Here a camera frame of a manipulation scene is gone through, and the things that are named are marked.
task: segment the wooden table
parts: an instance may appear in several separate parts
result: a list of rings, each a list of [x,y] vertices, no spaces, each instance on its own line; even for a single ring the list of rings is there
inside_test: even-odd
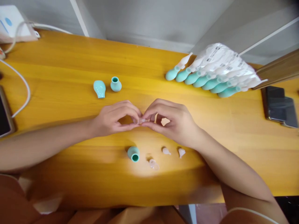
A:
[[[260,91],[220,99],[165,80],[165,73],[185,54],[50,31],[40,34],[37,42],[17,44],[6,60],[32,91],[29,105],[15,118],[18,133],[95,116],[103,106],[121,100],[144,112],[163,98],[185,104],[196,123],[252,166],[274,195],[299,194],[298,130],[264,118]],[[15,112],[26,99],[25,86],[9,68],[1,64],[0,69],[0,85]],[[110,89],[113,76],[122,82],[119,93]],[[106,84],[105,99],[97,98],[95,80]],[[294,99],[298,112],[298,79],[278,86]],[[138,163],[126,155],[130,146],[140,149]],[[163,146],[171,156],[161,152]],[[222,202],[219,185],[202,158],[183,147],[186,154],[179,159],[178,146],[147,128],[84,141],[28,170],[23,177],[35,183],[28,196],[36,200],[61,195],[62,208]],[[160,170],[149,167],[149,158]]]

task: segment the gray wall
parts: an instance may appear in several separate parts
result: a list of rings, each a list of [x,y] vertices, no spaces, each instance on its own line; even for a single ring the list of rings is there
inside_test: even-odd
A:
[[[103,0],[108,40],[188,52],[234,0]]]
[[[31,21],[83,35],[69,0],[0,0],[0,5],[15,5]]]
[[[242,55],[246,62],[266,65],[299,48],[299,22]]]
[[[299,16],[296,1],[237,0],[192,49],[221,42],[240,53]]]

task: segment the teal rubber bulb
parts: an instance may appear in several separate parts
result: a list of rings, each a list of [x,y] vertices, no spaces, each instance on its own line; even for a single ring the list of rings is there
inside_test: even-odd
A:
[[[221,98],[230,97],[240,91],[241,91],[241,88],[239,86],[231,87],[231,88],[227,88],[226,90],[218,93],[218,96]]]
[[[138,162],[139,161],[139,157],[140,157],[140,152],[139,149],[136,146],[131,146],[128,149],[128,157],[130,158],[130,160],[132,160],[133,162]]]
[[[166,80],[168,80],[168,81],[174,80],[180,70],[181,69],[179,66],[176,66],[176,67],[174,67],[174,69],[169,70],[165,76]]]
[[[210,91],[211,91],[211,93],[220,93],[231,86],[232,86],[232,83],[230,81],[228,81],[228,82],[218,84],[213,89],[210,89]]]
[[[188,77],[188,75],[190,73],[191,73],[191,69],[190,68],[186,68],[186,70],[181,71],[181,72],[178,73],[178,75],[176,76],[175,80],[177,82],[182,82],[182,81],[184,81]]]
[[[119,92],[121,90],[121,82],[117,77],[112,77],[110,87],[114,92]]]
[[[220,78],[211,79],[211,80],[207,81],[207,83],[202,86],[202,89],[203,90],[213,89],[219,83],[221,83],[221,79]]]
[[[185,80],[185,84],[191,85],[191,84],[195,83],[197,81],[197,79],[200,77],[200,75],[201,75],[200,71],[197,71],[195,73],[188,75],[188,77]]]
[[[193,83],[193,86],[195,88],[202,87],[204,84],[207,83],[212,78],[210,74],[207,74],[205,76],[199,77],[195,83]]]
[[[97,80],[93,83],[93,89],[97,93],[98,98],[105,98],[106,86],[103,81]]]

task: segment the black smartphone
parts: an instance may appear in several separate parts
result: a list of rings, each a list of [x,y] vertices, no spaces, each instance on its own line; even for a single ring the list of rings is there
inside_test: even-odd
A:
[[[285,107],[284,89],[268,86],[262,89],[262,94],[266,119],[285,122],[287,119],[287,111]]]
[[[294,100],[290,97],[285,97],[287,119],[282,123],[283,126],[289,128],[298,128],[298,120],[294,105]]]
[[[0,138],[14,133],[15,130],[3,88],[0,86]]]

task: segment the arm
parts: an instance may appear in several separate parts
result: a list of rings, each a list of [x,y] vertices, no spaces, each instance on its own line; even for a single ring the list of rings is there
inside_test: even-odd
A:
[[[0,173],[18,172],[40,163],[84,140],[128,131],[136,124],[121,125],[126,115],[139,119],[141,112],[128,100],[105,106],[90,120],[27,132],[0,142]]]
[[[150,119],[150,122],[145,122],[142,126],[149,127],[181,145],[193,148],[203,156],[221,181],[228,210],[235,207],[249,208],[280,224],[288,223],[262,178],[234,153],[199,128],[186,106],[157,99],[146,110],[143,118]],[[167,118],[170,122],[163,126],[162,118]],[[237,220],[235,215],[237,212],[230,213],[229,216],[234,216],[232,220],[245,221],[242,218]]]

